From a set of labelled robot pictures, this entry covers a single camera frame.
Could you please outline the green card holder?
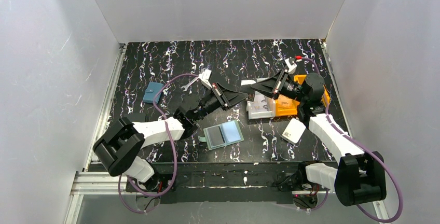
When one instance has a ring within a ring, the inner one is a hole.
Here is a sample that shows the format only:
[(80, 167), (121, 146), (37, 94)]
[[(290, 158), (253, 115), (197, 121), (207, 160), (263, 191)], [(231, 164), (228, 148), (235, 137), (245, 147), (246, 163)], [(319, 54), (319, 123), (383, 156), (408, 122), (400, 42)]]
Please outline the green card holder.
[[(225, 140), (225, 144), (221, 145), (219, 147), (212, 148), (211, 144), (210, 144), (210, 140), (209, 140), (209, 136), (208, 136), (207, 130), (209, 128), (215, 127), (215, 126), (220, 127), (220, 129), (222, 131), (223, 138)], [(242, 131), (240, 129), (240, 126), (239, 126), (239, 123), (238, 123), (237, 120), (224, 122), (222, 124), (213, 125), (211, 127), (203, 129), (204, 136), (198, 136), (198, 140), (200, 142), (203, 142), (203, 143), (207, 144), (208, 150), (214, 150), (214, 149), (218, 149), (218, 148), (221, 148), (221, 147), (225, 147), (225, 146), (228, 146), (228, 145), (232, 145), (232, 144), (244, 141), (244, 137), (243, 137)]]

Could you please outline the dark grey credit card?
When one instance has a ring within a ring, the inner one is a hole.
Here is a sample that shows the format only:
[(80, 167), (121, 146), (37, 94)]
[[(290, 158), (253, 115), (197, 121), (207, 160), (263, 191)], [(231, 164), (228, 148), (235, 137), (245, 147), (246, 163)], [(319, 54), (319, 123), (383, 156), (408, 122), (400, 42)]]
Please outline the dark grey credit card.
[(225, 144), (225, 140), (222, 135), (222, 131), (220, 127), (215, 126), (211, 127), (207, 130), (211, 147), (219, 147)]

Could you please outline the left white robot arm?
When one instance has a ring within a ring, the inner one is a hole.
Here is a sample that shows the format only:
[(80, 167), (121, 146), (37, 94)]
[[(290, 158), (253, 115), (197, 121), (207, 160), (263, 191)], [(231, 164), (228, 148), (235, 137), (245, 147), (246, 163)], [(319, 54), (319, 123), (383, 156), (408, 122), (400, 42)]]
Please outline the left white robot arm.
[(119, 118), (94, 143), (93, 152), (110, 176), (126, 175), (145, 183), (154, 170), (139, 157), (142, 148), (188, 138), (194, 133), (197, 121), (219, 108), (228, 110), (247, 98), (247, 93), (213, 83), (203, 97), (184, 96), (173, 116), (166, 120), (132, 122), (127, 117)]

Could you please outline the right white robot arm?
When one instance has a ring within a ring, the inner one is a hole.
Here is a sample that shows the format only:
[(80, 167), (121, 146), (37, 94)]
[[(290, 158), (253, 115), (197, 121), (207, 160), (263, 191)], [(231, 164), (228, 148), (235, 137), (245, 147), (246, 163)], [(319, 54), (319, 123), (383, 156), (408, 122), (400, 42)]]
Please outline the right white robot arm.
[(294, 81), (286, 71), (250, 85), (251, 89), (276, 100), (280, 95), (299, 102), (297, 118), (292, 119), (282, 136), (297, 143), (305, 130), (316, 135), (337, 161), (337, 168), (319, 161), (303, 162), (298, 167), (296, 182), (318, 184), (336, 193), (344, 206), (360, 205), (386, 198), (383, 157), (367, 152), (349, 140), (346, 132), (325, 112), (324, 79), (317, 73), (305, 76), (302, 83)]

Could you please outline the blue card wallet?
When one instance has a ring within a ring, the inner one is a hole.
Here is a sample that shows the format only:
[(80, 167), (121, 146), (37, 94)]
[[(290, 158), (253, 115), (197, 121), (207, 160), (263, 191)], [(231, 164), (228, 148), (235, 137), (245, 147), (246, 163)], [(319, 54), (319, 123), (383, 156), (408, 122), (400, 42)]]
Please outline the blue card wallet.
[(149, 82), (147, 88), (145, 89), (142, 101), (144, 103), (158, 104), (160, 97), (162, 95), (162, 88), (164, 84), (159, 82)]

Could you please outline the orange plastic bin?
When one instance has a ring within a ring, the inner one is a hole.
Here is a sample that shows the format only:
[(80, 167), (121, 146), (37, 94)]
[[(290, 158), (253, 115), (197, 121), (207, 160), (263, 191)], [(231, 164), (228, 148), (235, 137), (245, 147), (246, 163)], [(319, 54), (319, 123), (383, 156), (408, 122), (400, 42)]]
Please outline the orange plastic bin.
[(325, 87), (324, 78), (321, 75), (317, 73), (295, 75), (293, 79), (299, 84), (297, 101), (304, 102), (310, 106), (312, 104), (322, 104), (324, 107), (328, 106), (331, 102)]
[(297, 116), (299, 101), (280, 95), (274, 102), (276, 117)]

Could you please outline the white plastic bin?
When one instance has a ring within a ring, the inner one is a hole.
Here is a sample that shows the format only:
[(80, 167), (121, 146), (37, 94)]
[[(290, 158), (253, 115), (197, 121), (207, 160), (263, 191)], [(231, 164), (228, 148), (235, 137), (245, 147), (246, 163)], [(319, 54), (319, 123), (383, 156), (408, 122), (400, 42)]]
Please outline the white plastic bin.
[(276, 116), (275, 101), (271, 98), (267, 98), (251, 87), (251, 85), (265, 79), (266, 78), (241, 80), (240, 91), (248, 94), (246, 99), (246, 111), (248, 112), (248, 118), (250, 120), (273, 118)]

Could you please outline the silver wrench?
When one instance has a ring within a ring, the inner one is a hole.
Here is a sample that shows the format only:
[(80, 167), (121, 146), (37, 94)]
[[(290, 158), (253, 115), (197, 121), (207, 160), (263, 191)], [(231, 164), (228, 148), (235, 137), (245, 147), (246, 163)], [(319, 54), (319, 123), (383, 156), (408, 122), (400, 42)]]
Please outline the silver wrench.
[(193, 78), (189, 83), (187, 83), (187, 84), (181, 86), (180, 89), (181, 89), (183, 92), (186, 92), (186, 91), (190, 88), (190, 86), (191, 86), (193, 83), (195, 83), (198, 79), (199, 79), (199, 77), (195, 77), (195, 78)]

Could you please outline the white square box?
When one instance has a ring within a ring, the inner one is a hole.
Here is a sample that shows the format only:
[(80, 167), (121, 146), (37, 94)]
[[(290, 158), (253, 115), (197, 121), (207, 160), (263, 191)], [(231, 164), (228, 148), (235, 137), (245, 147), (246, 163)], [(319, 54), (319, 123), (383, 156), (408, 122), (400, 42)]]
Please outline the white square box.
[(305, 129), (306, 126), (301, 121), (293, 118), (289, 121), (281, 137), (291, 144), (297, 144), (300, 141)]

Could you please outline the black flat notebook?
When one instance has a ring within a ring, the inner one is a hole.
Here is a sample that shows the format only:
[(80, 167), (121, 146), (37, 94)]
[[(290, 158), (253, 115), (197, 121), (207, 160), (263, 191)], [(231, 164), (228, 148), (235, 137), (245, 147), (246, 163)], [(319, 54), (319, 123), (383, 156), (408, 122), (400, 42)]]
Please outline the black flat notebook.
[(149, 118), (146, 113), (130, 113), (124, 114), (123, 117), (127, 118), (131, 122), (148, 122)]

